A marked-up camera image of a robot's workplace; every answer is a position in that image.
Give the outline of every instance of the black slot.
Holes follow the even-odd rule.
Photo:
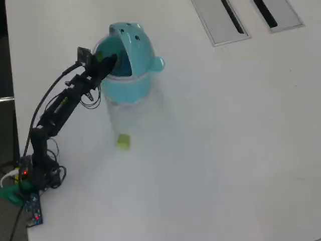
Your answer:
[[[235,17],[230,5],[227,3],[227,0],[221,0],[223,6],[225,7],[225,10],[227,11],[227,14],[230,16],[232,23],[234,24],[235,28],[237,29],[237,31],[240,34],[244,34],[244,31],[239,23],[239,21],[237,21],[237,18]]]
[[[265,3],[263,0],[253,0],[254,3],[256,4],[257,8],[260,10],[262,16],[266,20],[267,24],[269,24],[270,28],[274,28],[277,26],[277,22],[270,13],[269,9],[266,7]]]

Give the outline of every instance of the white desk surface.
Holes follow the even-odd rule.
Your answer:
[[[141,23],[167,63],[129,152],[105,102],[76,108],[30,241],[320,238],[321,2],[290,2],[306,26],[269,34],[233,0],[252,39],[213,48],[190,0],[7,1],[21,150],[45,90],[109,24]]]

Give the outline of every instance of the dark floor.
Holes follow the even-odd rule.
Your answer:
[[[0,37],[0,99],[13,96],[9,42]],[[0,164],[17,159],[17,128],[13,101],[0,102]],[[19,208],[0,198],[0,241],[9,241]],[[14,241],[27,241],[26,218],[21,215]]]

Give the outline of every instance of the white cable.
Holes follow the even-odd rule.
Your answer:
[[[5,174],[1,180],[0,180],[0,187],[3,188],[4,186],[2,185],[2,182],[7,178],[7,177],[10,177],[10,176],[15,176],[19,173],[19,169],[14,169],[12,171],[9,171],[7,174]]]

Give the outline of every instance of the green object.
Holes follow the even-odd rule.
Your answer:
[[[22,187],[24,190],[32,190],[33,185],[29,181],[22,181]],[[19,186],[18,184],[6,186],[0,189],[0,197],[8,200],[15,206],[22,206],[23,200],[19,197]]]
[[[117,145],[120,148],[128,150],[130,147],[130,136],[126,134],[119,134]]]

